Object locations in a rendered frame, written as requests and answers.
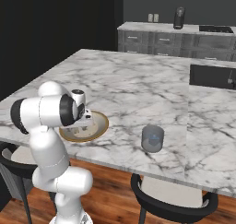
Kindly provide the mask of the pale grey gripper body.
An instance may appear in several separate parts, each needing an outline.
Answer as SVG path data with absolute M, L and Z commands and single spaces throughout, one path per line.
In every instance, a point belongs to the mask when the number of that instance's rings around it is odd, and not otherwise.
M 93 118 L 90 109 L 86 109 L 84 112 L 82 112 L 75 122 L 75 125 L 92 125 L 92 124 L 93 124 Z

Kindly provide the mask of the gold rimmed ice bowl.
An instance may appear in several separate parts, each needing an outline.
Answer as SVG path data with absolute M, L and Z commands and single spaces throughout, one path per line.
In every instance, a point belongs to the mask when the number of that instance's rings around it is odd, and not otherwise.
M 59 129 L 60 136 L 70 142 L 88 142 L 102 136 L 109 127 L 108 118 L 101 112 L 91 111 L 92 125 L 70 125 Z

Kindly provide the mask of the grey glass of water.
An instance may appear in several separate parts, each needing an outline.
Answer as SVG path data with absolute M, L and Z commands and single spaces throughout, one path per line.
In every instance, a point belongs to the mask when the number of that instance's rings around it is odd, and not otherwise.
M 161 151 L 163 147 L 164 130 L 154 124 L 148 124 L 142 129 L 141 147 L 150 153 Z

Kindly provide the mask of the black chair with pale seat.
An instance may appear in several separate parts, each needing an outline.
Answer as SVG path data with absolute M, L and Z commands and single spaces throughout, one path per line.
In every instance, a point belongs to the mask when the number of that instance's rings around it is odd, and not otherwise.
M 7 142 L 0 143 L 0 163 L 6 167 L 12 174 L 14 174 L 17 178 L 17 185 L 19 195 L 22 198 L 24 203 L 24 207 L 26 210 L 28 224 L 32 224 L 31 216 L 30 216 L 30 208 L 28 204 L 28 199 L 26 195 L 26 189 L 23 182 L 23 179 L 31 179 L 32 174 L 37 168 L 36 164 L 25 164 L 15 162 L 11 159 L 11 155 L 17 150 L 17 146 L 14 144 L 10 144 Z
M 218 195 L 200 189 L 133 173 L 131 188 L 140 205 L 138 224 L 145 224 L 146 213 L 181 224 L 195 224 L 215 212 Z

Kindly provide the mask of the grey run of cupboards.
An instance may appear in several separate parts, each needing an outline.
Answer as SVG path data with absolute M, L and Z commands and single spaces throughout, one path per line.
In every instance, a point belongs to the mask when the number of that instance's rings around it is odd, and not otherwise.
M 118 50 L 236 62 L 236 27 L 231 33 L 199 31 L 200 25 L 125 22 L 118 30 Z

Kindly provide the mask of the dark sink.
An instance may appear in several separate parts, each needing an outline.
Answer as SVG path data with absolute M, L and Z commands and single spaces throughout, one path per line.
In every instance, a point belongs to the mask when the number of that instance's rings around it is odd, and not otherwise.
M 236 84 L 228 84 L 230 70 L 236 79 L 236 69 L 210 65 L 190 65 L 190 85 L 236 90 Z

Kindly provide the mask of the grey tap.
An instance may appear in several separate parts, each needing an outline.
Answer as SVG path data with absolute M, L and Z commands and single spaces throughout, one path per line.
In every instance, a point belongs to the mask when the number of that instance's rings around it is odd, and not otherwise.
M 236 79 L 233 78 L 233 70 L 230 70 L 230 75 L 228 77 L 228 84 L 232 85 L 236 84 Z

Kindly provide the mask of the black hob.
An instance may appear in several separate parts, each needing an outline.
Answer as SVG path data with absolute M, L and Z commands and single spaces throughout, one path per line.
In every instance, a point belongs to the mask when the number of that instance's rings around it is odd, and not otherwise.
M 200 25 L 199 31 L 204 32 L 216 32 L 216 33 L 231 33 L 233 34 L 233 30 L 228 26 L 214 26 L 214 25 Z

